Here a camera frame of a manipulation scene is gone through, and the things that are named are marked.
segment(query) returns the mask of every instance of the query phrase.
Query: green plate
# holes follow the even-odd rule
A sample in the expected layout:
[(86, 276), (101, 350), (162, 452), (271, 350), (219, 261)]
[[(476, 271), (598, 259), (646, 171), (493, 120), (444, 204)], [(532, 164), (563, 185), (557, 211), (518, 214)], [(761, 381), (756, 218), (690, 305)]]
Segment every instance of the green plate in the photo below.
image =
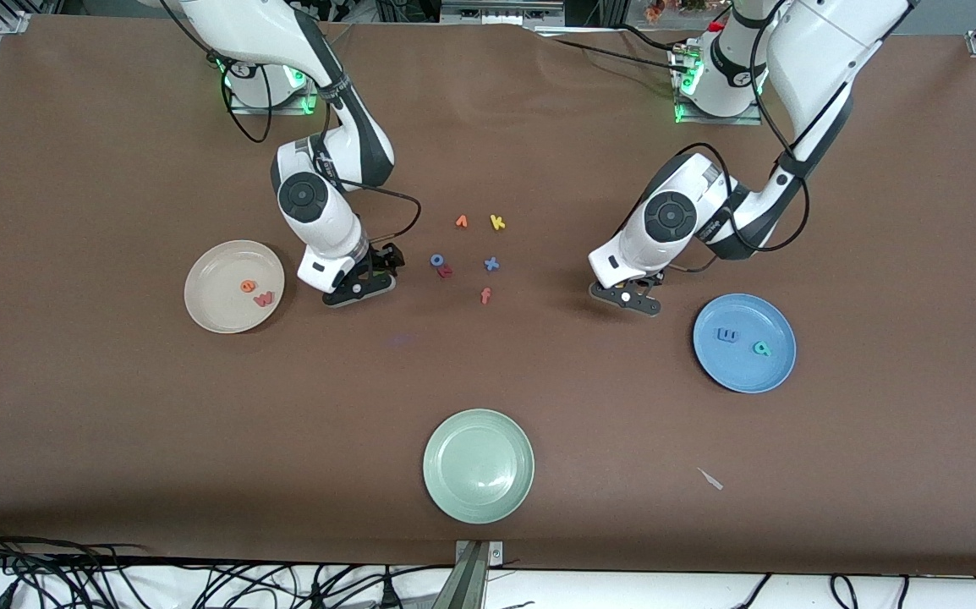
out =
[(510, 417), (472, 409), (431, 433), (424, 450), (424, 485), (431, 500), (462, 523), (510, 516), (534, 483), (534, 448)]

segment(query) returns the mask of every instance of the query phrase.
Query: white floor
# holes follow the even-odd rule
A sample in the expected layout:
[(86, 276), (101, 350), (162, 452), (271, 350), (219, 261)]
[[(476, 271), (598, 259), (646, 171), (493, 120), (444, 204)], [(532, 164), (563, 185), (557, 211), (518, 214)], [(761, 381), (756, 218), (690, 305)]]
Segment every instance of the white floor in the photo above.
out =
[[(251, 573), (260, 577), (269, 568), (260, 567)], [(326, 568), (323, 579), (338, 570)], [(354, 582), (367, 574), (382, 571), (380, 567), (364, 567), (353, 571), (342, 582)], [(132, 567), (128, 577), (151, 609), (190, 609), (206, 586), (206, 571), (186, 571), (172, 567)], [(297, 567), (295, 575), (278, 574), (276, 585), (301, 593), (310, 589), (315, 568)], [(442, 587), (447, 570), (411, 573), (395, 578), (395, 590), (406, 599), (406, 609), (426, 609), (430, 598)], [(715, 573), (609, 573), (559, 571), (495, 571), (489, 575), (485, 609), (513, 609), (527, 604), (530, 609), (733, 609), (746, 601), (759, 582), (759, 575)], [(0, 594), (14, 578), (0, 572)], [(122, 609), (141, 609), (141, 604), (123, 585), (122, 580), (109, 574), (112, 588)], [(859, 600), (859, 609), (894, 609), (902, 586), (899, 578), (852, 577)], [(230, 597), (244, 589), (243, 584), (229, 585), (206, 602), (209, 608), (224, 606)], [(62, 583), (49, 584), (48, 590), (67, 601)], [(346, 609), (365, 608), (378, 601), (380, 585), (365, 590), (350, 599)], [(842, 593), (848, 602), (847, 593)], [(234, 606), (241, 609), (287, 608), (291, 596), (253, 594), (245, 596)], [(39, 609), (36, 593), (19, 587), (13, 609)], [(839, 609), (830, 594), (825, 575), (774, 575), (759, 593), (752, 609)], [(904, 609), (976, 609), (976, 579), (914, 578), (911, 579)]]

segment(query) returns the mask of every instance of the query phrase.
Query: white robotic arm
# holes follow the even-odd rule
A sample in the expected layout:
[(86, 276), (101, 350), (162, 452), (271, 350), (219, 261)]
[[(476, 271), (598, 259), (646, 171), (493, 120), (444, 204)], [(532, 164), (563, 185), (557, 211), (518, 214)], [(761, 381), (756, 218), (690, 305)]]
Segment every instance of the white robotic arm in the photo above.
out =
[(770, 35), (769, 50), (770, 81), (797, 135), (791, 154), (781, 154), (769, 182), (756, 193), (700, 154), (670, 159), (618, 233), (589, 254), (597, 277), (589, 292), (657, 315), (661, 305), (648, 290), (661, 284), (663, 269), (692, 236), (722, 259), (742, 260), (763, 250), (789, 201), (806, 188), (803, 180), (848, 120), (856, 73), (916, 4), (796, 0)]
[(271, 183), (288, 226), (305, 244), (298, 277), (330, 307), (395, 288), (402, 254), (375, 250), (342, 193), (380, 186), (394, 149), (369, 115), (315, 21), (282, 0), (178, 0), (195, 31), (225, 58), (283, 65), (314, 80), (341, 127), (280, 146)]

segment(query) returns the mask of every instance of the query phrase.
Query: brown tabletop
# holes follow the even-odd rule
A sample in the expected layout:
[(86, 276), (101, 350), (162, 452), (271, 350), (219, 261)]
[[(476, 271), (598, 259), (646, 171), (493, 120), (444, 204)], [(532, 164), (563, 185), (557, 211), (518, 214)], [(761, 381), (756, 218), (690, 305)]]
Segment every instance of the brown tabletop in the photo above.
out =
[[(295, 280), (302, 245), (268, 176), (321, 112), (249, 143), (163, 20), (39, 16), (4, 40), (1, 531), (179, 556), (446, 562), (454, 540), (493, 539), (532, 567), (976, 572), (976, 59), (960, 38), (890, 39), (810, 180), (802, 238), (672, 274), (655, 319), (593, 301), (585, 255), (688, 143), (759, 188), (766, 127), (673, 123), (663, 72), (518, 27), (356, 26), (336, 47), (394, 143), (388, 188), (424, 213), (398, 288), (329, 310)], [(349, 201), (371, 234), (411, 212)], [(191, 322), (183, 284), (228, 239), (274, 248), (288, 281), (265, 325), (221, 336)], [(726, 293), (792, 323), (781, 388), (732, 393), (694, 359), (694, 317)], [(439, 512), (421, 477), (435, 425), (472, 408), (512, 416), (537, 458), (525, 504), (484, 527)]]

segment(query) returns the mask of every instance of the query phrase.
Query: white paper scrap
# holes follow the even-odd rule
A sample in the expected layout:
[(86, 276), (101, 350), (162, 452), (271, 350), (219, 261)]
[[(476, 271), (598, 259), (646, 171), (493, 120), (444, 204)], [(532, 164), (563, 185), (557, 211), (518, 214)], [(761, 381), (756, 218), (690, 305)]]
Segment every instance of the white paper scrap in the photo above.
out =
[(705, 481), (709, 482), (710, 485), (713, 485), (713, 488), (717, 490), (721, 490), (725, 488), (725, 486), (722, 485), (721, 482), (717, 482), (717, 478), (713, 477), (713, 475), (709, 475), (705, 473), (705, 471), (703, 471), (701, 467), (696, 467), (694, 469), (701, 471), (702, 475), (705, 476)]

